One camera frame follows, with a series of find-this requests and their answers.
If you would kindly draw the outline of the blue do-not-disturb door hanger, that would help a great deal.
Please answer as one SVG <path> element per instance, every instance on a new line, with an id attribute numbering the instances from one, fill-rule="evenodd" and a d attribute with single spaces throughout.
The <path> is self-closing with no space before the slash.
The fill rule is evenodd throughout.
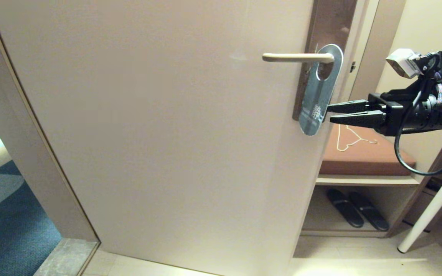
<path id="1" fill-rule="evenodd" d="M 314 136 L 318 133 L 343 63 L 343 52 L 338 45 L 328 44 L 321 48 L 318 54 L 330 54 L 333 58 L 333 66 L 325 79 L 318 75 L 321 62 L 315 62 L 309 71 L 298 119 L 300 128 L 306 136 Z"/>

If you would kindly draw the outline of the beige room door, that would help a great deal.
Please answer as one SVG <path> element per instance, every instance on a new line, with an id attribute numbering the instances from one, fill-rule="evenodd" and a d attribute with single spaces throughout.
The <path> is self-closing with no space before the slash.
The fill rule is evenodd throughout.
<path id="1" fill-rule="evenodd" d="M 292 119 L 313 0 L 0 0 L 0 37 L 106 250 L 284 276 L 327 143 Z"/>

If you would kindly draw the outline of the brown seat cushion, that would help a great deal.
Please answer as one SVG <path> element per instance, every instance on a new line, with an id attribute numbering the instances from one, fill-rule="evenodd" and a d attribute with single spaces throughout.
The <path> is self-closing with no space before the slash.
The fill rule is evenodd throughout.
<path id="1" fill-rule="evenodd" d="M 319 170 L 324 175 L 391 175 L 405 176 L 411 172 L 398 162 L 394 145 L 372 129 L 351 127 L 361 137 L 377 140 L 373 145 L 361 141 L 346 152 L 336 149 L 338 127 L 341 127 L 341 147 L 356 140 L 356 137 L 345 128 L 345 125 L 333 124 L 330 138 L 324 152 L 323 161 Z"/>

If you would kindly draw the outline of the brown metal lock plate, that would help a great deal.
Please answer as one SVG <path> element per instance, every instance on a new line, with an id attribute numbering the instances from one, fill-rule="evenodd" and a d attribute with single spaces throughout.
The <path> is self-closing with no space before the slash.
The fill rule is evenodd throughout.
<path id="1" fill-rule="evenodd" d="M 313 0 L 304 53 L 316 53 L 328 44 L 335 44 L 345 53 L 357 0 Z M 330 73 L 330 65 L 319 67 L 319 75 L 326 77 Z M 312 63 L 302 64 L 292 119 L 297 121 L 301 112 L 302 100 L 305 96 L 308 74 Z"/>

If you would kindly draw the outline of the black slipper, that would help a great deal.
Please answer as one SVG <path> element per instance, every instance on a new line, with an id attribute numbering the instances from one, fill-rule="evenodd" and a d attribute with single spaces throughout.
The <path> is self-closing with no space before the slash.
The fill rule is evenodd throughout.
<path id="1" fill-rule="evenodd" d="M 330 203 L 337 209 L 337 211 L 342 215 L 342 217 L 346 220 L 351 227 L 361 228 L 364 225 L 364 220 L 361 215 L 357 212 L 356 208 L 354 208 L 353 204 L 351 204 L 350 200 L 347 196 L 341 192 L 340 190 L 331 188 L 326 192 L 326 196 L 329 199 Z"/>
<path id="2" fill-rule="evenodd" d="M 368 198 L 358 192 L 350 192 L 349 199 L 376 230 L 389 230 L 388 222 Z"/>

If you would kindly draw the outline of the white table leg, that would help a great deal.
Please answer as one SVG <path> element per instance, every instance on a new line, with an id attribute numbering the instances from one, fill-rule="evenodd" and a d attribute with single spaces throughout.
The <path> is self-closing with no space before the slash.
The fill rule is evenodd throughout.
<path id="1" fill-rule="evenodd" d="M 442 159 L 442 148 L 440 152 L 437 154 L 435 160 L 433 161 L 430 169 L 435 169 L 442 163 L 440 160 Z M 424 231 L 425 227 L 433 220 L 433 218 L 437 215 L 437 213 L 442 208 L 442 187 L 435 194 L 431 202 L 422 212 L 416 223 L 413 225 L 412 229 L 407 233 L 406 237 L 403 241 L 398 245 L 398 252 L 405 254 L 409 251 L 411 246 L 415 243 L 415 241 L 419 238 L 420 234 Z"/>

